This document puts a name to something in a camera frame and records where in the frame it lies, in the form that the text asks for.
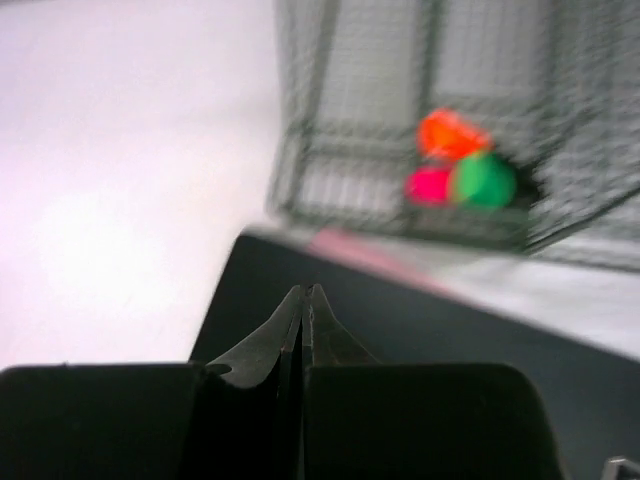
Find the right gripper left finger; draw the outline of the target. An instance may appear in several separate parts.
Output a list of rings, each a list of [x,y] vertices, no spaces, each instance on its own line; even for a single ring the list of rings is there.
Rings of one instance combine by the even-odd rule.
[[[234,479],[296,479],[302,417],[303,289],[291,288],[270,317],[208,364],[221,380],[215,451],[236,457]]]

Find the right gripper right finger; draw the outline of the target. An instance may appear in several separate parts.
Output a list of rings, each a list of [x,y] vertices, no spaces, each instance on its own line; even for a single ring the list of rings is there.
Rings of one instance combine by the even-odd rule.
[[[302,327],[302,471],[306,479],[343,478],[340,465],[357,436],[346,419],[354,401],[341,369],[378,360],[337,320],[319,284],[307,290]]]

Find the orange highlighter marker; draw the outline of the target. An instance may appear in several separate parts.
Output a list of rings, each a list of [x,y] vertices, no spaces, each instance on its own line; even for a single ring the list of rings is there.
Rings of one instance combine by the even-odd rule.
[[[455,162],[493,147],[488,132],[469,122],[456,111],[439,108],[421,120],[416,131],[421,155]]]

